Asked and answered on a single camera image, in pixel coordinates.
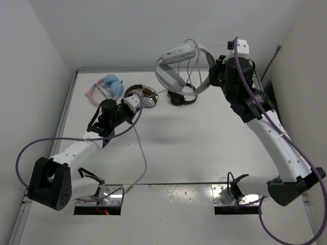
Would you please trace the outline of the white grey over-ear headphones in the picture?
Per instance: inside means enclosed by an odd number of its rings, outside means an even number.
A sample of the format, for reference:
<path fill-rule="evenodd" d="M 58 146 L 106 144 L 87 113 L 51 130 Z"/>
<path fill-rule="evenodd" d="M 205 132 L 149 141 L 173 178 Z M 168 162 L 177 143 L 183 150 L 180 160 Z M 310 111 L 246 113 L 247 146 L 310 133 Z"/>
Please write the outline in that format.
<path fill-rule="evenodd" d="M 201 53 L 205 54 L 209 67 L 214 67 L 215 59 L 213 55 L 205 46 L 198 44 L 193 39 L 187 39 L 184 43 L 164 51 L 156 61 L 155 75 L 159 83 L 168 91 L 184 96 L 197 96 L 206 91 L 210 86 L 209 77 L 203 79 L 201 74 L 199 74 L 200 85 L 198 87 L 191 88 L 190 91 L 184 89 L 187 83 L 191 83 L 193 70 L 190 69 L 189 64 L 186 66 L 188 78 L 185 80 L 180 75 L 181 63 L 190 63 L 194 58 L 196 61 L 193 68 L 197 68 L 198 72 L 201 72 L 199 64 Z"/>

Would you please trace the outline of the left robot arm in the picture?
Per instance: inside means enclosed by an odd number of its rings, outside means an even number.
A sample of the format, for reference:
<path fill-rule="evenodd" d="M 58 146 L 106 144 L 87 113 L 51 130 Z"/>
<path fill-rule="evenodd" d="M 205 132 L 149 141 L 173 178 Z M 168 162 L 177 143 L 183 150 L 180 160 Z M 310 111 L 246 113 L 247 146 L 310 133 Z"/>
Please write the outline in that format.
<path fill-rule="evenodd" d="M 27 196 L 32 201 L 62 210 L 71 200 L 100 203 L 105 181 L 80 165 L 90 155 L 117 137 L 116 127 L 123 123 L 134 126 L 140 118 L 142 102 L 130 95 L 117 103 L 103 100 L 81 138 L 50 158 L 39 158 L 33 168 Z"/>

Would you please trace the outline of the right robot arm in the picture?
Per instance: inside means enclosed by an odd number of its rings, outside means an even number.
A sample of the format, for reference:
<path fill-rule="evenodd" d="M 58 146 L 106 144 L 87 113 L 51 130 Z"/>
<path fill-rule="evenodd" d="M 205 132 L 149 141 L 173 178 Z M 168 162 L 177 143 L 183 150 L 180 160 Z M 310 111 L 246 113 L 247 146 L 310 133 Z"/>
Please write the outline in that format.
<path fill-rule="evenodd" d="M 233 112 L 258 137 L 278 175 L 260 179 L 242 174 L 228 184 L 228 189 L 235 199 L 257 194 L 287 206 L 314 185 L 323 184 L 326 173 L 314 167 L 290 139 L 269 97 L 252 86 L 253 73 L 248 59 L 220 56 L 209 69 L 209 81 L 222 89 Z"/>

